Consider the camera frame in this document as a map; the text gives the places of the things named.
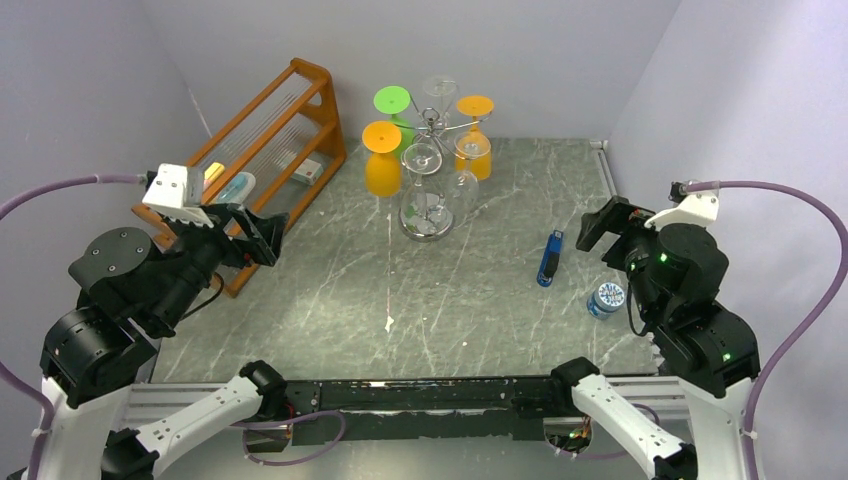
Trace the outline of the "orange goblet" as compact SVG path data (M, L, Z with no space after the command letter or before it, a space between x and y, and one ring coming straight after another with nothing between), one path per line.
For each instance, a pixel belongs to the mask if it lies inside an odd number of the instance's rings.
M372 122L362 132L363 146L370 152L365 187L377 197L391 197L401 189L402 168L395 155L401 141L400 129L390 121Z
M454 139L457 172L469 171L478 181L488 179L492 171L491 142L482 132L480 123L494 110L494 102L483 95L462 97L457 110L471 119L471 124Z

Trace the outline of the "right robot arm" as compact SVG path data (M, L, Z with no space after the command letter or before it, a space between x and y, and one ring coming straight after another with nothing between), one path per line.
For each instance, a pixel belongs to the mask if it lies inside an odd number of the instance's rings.
M677 377L692 438L650 421L586 358L552 371L549 399L561 414L598 423L650 479L753 477L744 416L760 358L751 327L716 299L729 266L708 230L718 210L712 192L689 194L660 212L614 196L581 218L578 250L615 235L604 263L625 275L646 331Z

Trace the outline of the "green plastic goblet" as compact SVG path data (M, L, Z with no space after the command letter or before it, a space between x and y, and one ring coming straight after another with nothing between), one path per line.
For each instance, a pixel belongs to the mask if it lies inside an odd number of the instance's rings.
M403 153L412 145L416 137L416 130L403 116L403 113L412 104L411 94L402 86L385 86L375 93L373 104L378 112L387 115L389 121L400 130L401 142L394 150L394 155L398 160L401 160Z

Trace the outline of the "clear wine glass handled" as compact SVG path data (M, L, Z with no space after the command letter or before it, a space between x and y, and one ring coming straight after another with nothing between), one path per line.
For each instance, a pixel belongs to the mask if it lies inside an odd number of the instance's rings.
M448 182L449 210L456 225L463 223L472 212L479 197L480 181L469 171L455 172Z

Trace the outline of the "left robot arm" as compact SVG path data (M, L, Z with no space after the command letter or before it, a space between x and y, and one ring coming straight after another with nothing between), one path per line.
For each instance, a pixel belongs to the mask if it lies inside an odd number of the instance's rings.
M178 458L244 419L271 420L286 405L286 383L252 361L223 387L161 420L117 429L142 367L172 337L221 266L276 263L287 214L259 217L238 204L207 205L211 221L170 221L160 249L138 228L97 237L70 265L77 306L45 336L40 359L42 423L21 479L154 479Z

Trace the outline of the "clear wine glass front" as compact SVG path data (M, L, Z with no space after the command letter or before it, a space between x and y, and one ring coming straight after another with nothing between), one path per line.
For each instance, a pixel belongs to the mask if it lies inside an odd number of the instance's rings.
M439 113L435 122L437 129L444 130L450 126L450 109L458 98L459 86L455 79L446 74L436 74L428 77L423 82L424 92L434 98L433 107Z

